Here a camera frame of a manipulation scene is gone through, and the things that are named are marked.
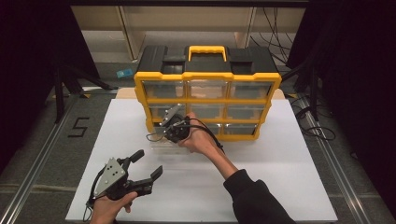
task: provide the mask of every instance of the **blue object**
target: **blue object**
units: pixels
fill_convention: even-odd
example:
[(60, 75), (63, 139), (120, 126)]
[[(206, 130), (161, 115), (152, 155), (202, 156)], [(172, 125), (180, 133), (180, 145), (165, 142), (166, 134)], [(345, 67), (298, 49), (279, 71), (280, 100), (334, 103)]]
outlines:
[(134, 74), (134, 72), (132, 71), (132, 69), (125, 69), (125, 70), (121, 70), (117, 72), (117, 77), (131, 77)]

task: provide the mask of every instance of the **person's hand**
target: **person's hand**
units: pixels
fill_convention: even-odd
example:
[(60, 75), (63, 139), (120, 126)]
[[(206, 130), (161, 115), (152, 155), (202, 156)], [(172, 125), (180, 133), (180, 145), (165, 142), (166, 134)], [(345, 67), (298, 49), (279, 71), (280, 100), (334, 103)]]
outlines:
[(137, 197), (136, 192), (131, 192), (117, 201), (112, 201), (104, 196), (95, 201), (91, 224), (111, 224), (116, 218), (121, 208), (125, 208), (127, 213), (131, 212), (132, 201)]
[[(196, 120), (194, 113), (189, 113), (187, 116), (190, 117), (190, 125), (197, 125), (204, 127), (204, 125)], [(180, 147), (186, 147), (190, 152), (197, 152), (210, 157), (214, 153), (219, 153), (221, 149), (216, 146), (213, 138), (204, 130), (198, 128), (190, 128), (190, 135), (178, 142)]]

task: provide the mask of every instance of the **person's left hand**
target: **person's left hand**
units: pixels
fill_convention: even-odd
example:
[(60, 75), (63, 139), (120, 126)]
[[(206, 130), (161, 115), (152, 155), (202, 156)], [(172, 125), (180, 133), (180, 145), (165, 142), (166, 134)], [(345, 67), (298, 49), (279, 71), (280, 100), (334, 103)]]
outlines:
[(112, 201), (104, 196), (95, 201), (91, 224), (111, 224), (116, 218), (121, 208), (125, 208), (125, 212), (131, 212), (132, 201), (137, 198), (136, 192), (131, 192), (123, 196), (117, 201)]

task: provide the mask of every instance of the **black sleeve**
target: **black sleeve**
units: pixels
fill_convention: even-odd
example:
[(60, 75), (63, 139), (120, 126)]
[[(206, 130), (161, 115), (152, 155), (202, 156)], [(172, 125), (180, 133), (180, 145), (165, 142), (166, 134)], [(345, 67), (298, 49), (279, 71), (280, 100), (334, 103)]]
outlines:
[(246, 170), (231, 175), (224, 187), (233, 198), (233, 211), (239, 223), (295, 223), (264, 182), (254, 182)]

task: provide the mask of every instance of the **white table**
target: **white table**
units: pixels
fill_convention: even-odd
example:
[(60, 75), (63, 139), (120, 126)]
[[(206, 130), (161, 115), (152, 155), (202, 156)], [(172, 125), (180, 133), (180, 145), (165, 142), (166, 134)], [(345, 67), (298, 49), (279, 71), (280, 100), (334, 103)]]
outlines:
[[(296, 221), (333, 222), (337, 217), (320, 181), (287, 100), (273, 100), (260, 138), (222, 142), (227, 156), (253, 180), (262, 179)], [(146, 155), (129, 167), (129, 178), (148, 178), (159, 165), (163, 175), (150, 195), (134, 201), (132, 214), (118, 221), (236, 222), (232, 199), (215, 166), (200, 154), (158, 154), (146, 139), (145, 113), (137, 100), (112, 100), (66, 220), (81, 221), (92, 182), (109, 158), (138, 149)]]

